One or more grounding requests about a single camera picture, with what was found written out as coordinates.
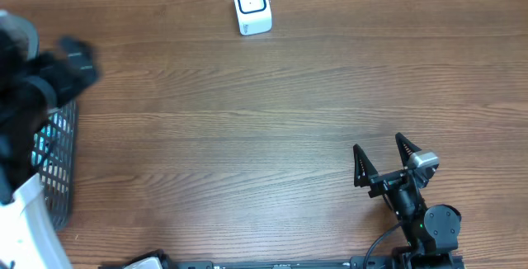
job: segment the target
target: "white box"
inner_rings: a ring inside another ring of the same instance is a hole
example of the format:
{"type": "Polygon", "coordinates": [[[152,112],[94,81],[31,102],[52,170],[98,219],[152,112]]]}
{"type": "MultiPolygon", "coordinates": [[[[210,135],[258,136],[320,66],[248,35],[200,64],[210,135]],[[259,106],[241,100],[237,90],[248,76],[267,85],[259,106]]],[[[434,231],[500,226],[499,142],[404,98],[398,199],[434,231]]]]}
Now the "white box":
{"type": "Polygon", "coordinates": [[[240,34],[255,35],[271,30],[270,0],[234,0],[240,34]]]}

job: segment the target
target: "wire basket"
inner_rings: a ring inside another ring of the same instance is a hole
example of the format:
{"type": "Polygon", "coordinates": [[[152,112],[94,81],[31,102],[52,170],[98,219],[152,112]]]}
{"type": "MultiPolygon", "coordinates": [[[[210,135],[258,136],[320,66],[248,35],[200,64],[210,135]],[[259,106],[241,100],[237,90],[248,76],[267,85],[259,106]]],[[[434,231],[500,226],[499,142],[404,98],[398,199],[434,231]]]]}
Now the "wire basket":
{"type": "Polygon", "coordinates": [[[49,123],[34,135],[31,163],[39,167],[49,217],[55,230],[69,220],[73,204],[73,168],[78,108],[71,101],[49,116],[49,123]]]}

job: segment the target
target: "wooden table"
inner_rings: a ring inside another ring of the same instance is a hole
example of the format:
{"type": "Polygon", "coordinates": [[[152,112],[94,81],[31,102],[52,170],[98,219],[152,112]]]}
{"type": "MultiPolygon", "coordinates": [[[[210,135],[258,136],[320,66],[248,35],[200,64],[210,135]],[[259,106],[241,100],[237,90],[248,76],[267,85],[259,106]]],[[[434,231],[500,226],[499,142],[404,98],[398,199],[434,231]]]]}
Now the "wooden table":
{"type": "Polygon", "coordinates": [[[43,48],[98,49],[59,234],[77,268],[364,254],[396,219],[354,188],[351,147],[396,170],[398,131],[441,157],[422,194],[462,212],[467,267],[528,267],[528,0],[271,0],[246,38],[233,0],[0,4],[43,48]]]}

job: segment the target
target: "gray basket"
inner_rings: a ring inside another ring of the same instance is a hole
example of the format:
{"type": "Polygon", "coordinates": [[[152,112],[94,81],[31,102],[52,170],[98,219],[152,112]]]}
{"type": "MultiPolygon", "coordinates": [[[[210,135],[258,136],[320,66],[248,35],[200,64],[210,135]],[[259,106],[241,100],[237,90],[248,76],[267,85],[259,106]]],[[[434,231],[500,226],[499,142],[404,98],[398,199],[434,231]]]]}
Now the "gray basket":
{"type": "Polygon", "coordinates": [[[42,165],[39,174],[55,230],[62,229],[72,213],[77,122],[78,108],[72,101],[51,115],[49,124],[34,136],[31,163],[42,165]]]}

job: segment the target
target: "white object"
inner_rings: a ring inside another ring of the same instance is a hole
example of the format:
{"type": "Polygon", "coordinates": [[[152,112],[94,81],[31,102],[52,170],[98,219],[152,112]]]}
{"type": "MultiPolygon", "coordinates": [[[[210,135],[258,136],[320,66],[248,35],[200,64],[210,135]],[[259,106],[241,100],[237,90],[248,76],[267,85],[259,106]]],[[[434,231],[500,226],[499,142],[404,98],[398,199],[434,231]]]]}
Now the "white object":
{"type": "Polygon", "coordinates": [[[163,267],[157,257],[147,257],[146,259],[128,265],[125,269],[163,269],[163,267]]]}
{"type": "Polygon", "coordinates": [[[240,34],[255,35],[271,30],[270,0],[234,0],[240,34]]]}
{"type": "Polygon", "coordinates": [[[39,33],[28,20],[0,9],[0,30],[9,34],[18,48],[27,52],[27,59],[33,59],[39,53],[39,33]]]}
{"type": "Polygon", "coordinates": [[[40,175],[35,174],[13,193],[13,202],[0,205],[0,264],[16,269],[72,269],[50,221],[40,175]]]}

